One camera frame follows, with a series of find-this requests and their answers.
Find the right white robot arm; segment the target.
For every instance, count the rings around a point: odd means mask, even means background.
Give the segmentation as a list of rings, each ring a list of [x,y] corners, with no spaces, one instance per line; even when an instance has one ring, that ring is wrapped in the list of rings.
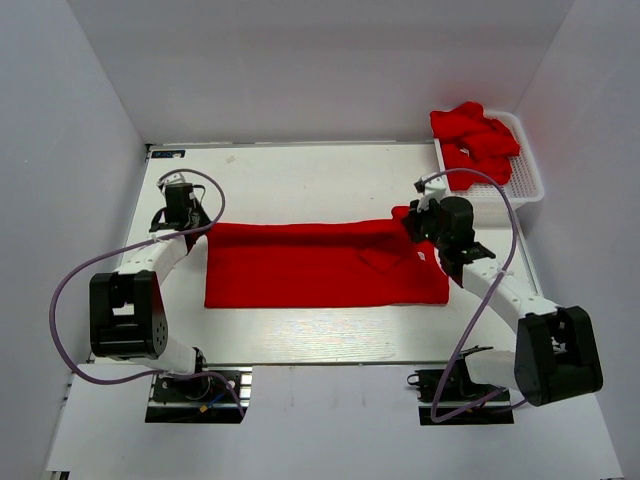
[[[507,265],[476,240],[473,222],[473,207],[461,197],[414,200],[403,221],[411,240],[435,247],[445,275],[481,300],[432,400],[438,402],[449,384],[493,387],[481,402],[517,390],[533,406],[600,391],[604,378],[588,312],[561,307],[513,278]],[[514,332],[514,350],[465,348],[486,308]]]

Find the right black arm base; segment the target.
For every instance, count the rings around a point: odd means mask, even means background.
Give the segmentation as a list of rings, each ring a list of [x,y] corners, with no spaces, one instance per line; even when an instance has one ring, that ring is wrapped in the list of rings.
[[[431,419],[431,406],[443,373],[443,368],[424,368],[415,370],[407,377],[408,386],[417,391],[418,416],[421,426],[489,426],[514,423],[511,397],[508,391],[503,391],[491,400],[473,408],[467,408],[449,420],[435,423]],[[494,390],[495,387],[491,385],[472,383],[466,367],[455,366],[444,384],[437,415],[444,416]]]

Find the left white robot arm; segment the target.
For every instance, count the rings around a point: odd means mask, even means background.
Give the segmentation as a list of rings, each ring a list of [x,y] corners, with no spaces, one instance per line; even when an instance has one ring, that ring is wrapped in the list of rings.
[[[91,279],[90,344],[96,356],[178,375],[201,370],[201,352],[170,335],[161,296],[163,281],[200,237],[188,231],[209,222],[196,188],[184,180],[162,188],[166,205],[153,217],[150,232],[175,238],[154,240],[115,271]]]

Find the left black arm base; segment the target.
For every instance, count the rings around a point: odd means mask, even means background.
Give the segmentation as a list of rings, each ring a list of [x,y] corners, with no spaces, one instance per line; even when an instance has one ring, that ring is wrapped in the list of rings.
[[[252,373],[251,367],[222,368],[223,377],[177,380],[153,377],[147,401],[145,422],[148,424],[228,424],[243,421],[233,388],[244,413],[248,411]]]

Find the white plastic basket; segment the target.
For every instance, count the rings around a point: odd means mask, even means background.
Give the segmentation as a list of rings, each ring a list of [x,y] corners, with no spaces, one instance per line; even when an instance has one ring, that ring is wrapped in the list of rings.
[[[499,185],[511,205],[517,209],[542,200],[544,187],[520,121],[515,115],[508,112],[485,108],[484,111],[486,117],[498,119],[504,123],[520,144],[520,154],[511,159],[512,175],[510,181],[504,186]],[[444,166],[440,142],[435,138],[434,145],[439,168],[447,170]],[[499,193],[489,183],[492,180],[490,177],[473,169],[457,169],[459,170],[457,173],[452,173],[444,179],[448,193],[463,196],[485,211],[496,209],[502,204]]]

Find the red t shirt pile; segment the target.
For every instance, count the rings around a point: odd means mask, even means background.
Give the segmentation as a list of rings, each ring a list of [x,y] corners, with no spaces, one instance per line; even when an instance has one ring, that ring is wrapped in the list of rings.
[[[520,154],[520,144],[504,123],[485,116],[481,104],[467,101],[449,111],[434,110],[430,124],[447,170],[477,170],[500,186],[510,181],[511,159]]]

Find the blue table label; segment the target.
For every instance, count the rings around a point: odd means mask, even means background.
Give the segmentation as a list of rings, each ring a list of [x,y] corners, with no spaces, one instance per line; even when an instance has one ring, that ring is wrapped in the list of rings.
[[[186,151],[184,149],[178,150],[154,150],[151,152],[150,157],[152,159],[172,159],[172,158],[184,158]]]

